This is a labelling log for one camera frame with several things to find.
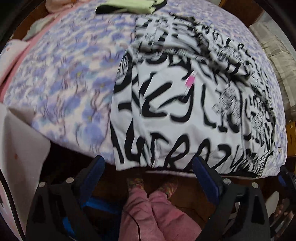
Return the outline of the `white black graffiti print jacket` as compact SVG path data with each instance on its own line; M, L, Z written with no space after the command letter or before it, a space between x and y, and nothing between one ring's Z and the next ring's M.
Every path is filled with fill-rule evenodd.
M275 153L269 79L241 43L176 15L142 15L118 68L110 111L116 169L266 176Z

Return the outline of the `pink white cartoon board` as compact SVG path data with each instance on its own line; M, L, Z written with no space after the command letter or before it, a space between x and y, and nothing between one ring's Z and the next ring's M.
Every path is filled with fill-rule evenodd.
M1 215L17 240L25 233L50 141L34 130L31 109L1 104Z

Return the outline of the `right floral slipper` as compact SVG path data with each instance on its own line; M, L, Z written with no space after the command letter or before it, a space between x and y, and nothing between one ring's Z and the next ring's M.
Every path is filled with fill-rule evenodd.
M178 182L167 182L163 184L161 187L159 187L158 190L164 193L167 199L170 199L172 195L176 192L177 188Z

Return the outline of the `floral slipper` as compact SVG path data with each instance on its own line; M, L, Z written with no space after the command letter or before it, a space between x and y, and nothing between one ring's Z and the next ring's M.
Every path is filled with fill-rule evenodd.
M167 199L170 199L172 195L176 192L177 188L178 182L167 182L163 184L161 187L159 187L158 190L164 193Z
M126 180L128 191L133 190L134 188L139 188L144 190L144 181L142 178L127 178Z

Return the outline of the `left floral slipper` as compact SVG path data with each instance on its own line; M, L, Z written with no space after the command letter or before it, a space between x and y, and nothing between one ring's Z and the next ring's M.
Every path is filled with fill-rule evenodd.
M128 191L133 190L134 188L139 188L144 190L144 181L142 178L127 178L126 180Z

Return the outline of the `pink fleece trouser legs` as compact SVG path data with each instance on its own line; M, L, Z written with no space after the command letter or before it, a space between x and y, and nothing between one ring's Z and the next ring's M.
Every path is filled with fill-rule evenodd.
M145 190L134 188L123 208L118 239L195 240L201 231L164 193L156 190L148 196Z

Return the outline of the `purple cat print blanket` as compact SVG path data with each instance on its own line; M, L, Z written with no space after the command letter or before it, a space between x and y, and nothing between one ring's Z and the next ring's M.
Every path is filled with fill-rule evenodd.
M266 176L276 176L287 159L287 133L280 86L262 48L234 15L208 1L168 1L152 14L97 15L103 1L71 9L41 39L42 67L23 87L15 87L4 104L32 108L31 126L51 141L115 165L110 111L118 68L135 40L135 20L142 15L194 18L241 43L269 79L275 113L275 153Z

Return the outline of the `white pink small pillow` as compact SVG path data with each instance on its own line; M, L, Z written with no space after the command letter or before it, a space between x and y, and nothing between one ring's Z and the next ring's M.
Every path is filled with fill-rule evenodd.
M20 55L28 48L30 42L17 39L6 43L0 58L0 83L2 84Z

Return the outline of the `grey folded cloth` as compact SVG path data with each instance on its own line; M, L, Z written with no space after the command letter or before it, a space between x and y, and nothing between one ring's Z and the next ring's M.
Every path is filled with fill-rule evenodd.
M48 24L52 23L56 18L56 15L48 15L44 18L41 18L37 21L35 21L29 28L29 30L27 31L27 34L25 35L25 37L23 37L23 41L28 41L30 39L32 39L34 36L36 36L36 34L38 34L39 32L41 32L41 30L43 30L45 27L48 26Z

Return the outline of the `pink bed sheet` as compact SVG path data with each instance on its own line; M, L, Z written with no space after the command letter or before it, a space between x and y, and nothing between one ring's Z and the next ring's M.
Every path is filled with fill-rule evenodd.
M56 15L55 20L48 24L41 32L36 34L32 39L26 41L30 42L28 48L20 55L11 71L6 76L5 80L1 84L1 103L5 102L6 96L10 95L15 87L23 87L28 83L28 80L33 77L33 73L42 67L41 58L37 56L39 50L42 49L41 39L43 36L55 26L64 13L55 13L50 15Z

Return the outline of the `rolled pink bear quilt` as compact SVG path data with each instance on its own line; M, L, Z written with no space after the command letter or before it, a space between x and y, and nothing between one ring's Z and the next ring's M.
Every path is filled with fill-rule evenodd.
M76 0L46 0L45 7L49 13L57 13L72 8Z

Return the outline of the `folded green black garment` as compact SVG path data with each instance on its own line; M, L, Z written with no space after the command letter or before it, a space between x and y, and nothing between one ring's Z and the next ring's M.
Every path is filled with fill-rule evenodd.
M107 1L95 10L97 15L111 13L152 14L163 8L168 1L119 0Z

